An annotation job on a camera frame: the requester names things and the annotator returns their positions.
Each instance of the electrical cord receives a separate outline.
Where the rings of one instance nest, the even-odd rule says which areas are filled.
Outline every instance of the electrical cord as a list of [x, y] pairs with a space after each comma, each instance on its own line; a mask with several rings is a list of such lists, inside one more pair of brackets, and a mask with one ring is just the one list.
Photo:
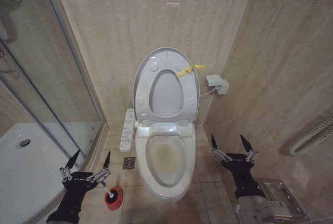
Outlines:
[[207, 94], [209, 94], [209, 93], [212, 93], [212, 92], [215, 91], [215, 90], [216, 90], [216, 87], [214, 87], [214, 89], [212, 89], [211, 91], [209, 91], [209, 92], [207, 92], [207, 93], [201, 94], [200, 97], [202, 97], [202, 96], [204, 96], [204, 95], [207, 95]]

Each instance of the floor drain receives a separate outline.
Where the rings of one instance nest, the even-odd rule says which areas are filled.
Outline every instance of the floor drain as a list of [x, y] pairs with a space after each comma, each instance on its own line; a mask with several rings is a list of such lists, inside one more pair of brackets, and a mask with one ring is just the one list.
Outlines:
[[135, 166], [135, 156], [134, 157], [125, 157], [123, 169], [132, 169]]
[[25, 139], [20, 141], [19, 143], [19, 147], [24, 148], [25, 146], [27, 146], [30, 143], [30, 139]]

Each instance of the yellow zip tie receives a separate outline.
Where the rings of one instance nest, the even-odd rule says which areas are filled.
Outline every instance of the yellow zip tie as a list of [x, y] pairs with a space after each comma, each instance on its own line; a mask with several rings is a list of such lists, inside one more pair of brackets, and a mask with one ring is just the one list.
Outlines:
[[193, 68], [198, 69], [199, 72], [203, 72], [206, 69], [206, 67], [204, 65], [194, 64], [194, 65], [191, 65], [190, 67], [185, 68], [180, 73], [176, 74], [176, 76], [181, 77], [181, 76], [185, 75], [186, 73], [191, 74]]

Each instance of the white toilet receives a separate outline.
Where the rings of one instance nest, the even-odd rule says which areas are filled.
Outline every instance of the white toilet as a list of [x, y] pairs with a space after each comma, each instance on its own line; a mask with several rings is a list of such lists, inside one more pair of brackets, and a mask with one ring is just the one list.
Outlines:
[[161, 201], [181, 199], [193, 177], [198, 76], [195, 69], [176, 76], [191, 65], [180, 51], [160, 48], [144, 59], [135, 75], [136, 159], [141, 180]]

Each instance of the red plunger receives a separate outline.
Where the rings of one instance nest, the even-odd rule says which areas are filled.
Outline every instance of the red plunger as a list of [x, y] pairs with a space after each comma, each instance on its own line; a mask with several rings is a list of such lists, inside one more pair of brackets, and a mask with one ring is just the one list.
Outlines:
[[108, 209], [111, 211], [117, 210], [120, 208], [123, 202], [123, 196], [121, 194], [120, 188], [110, 188], [104, 187], [107, 191], [105, 193], [104, 202]]

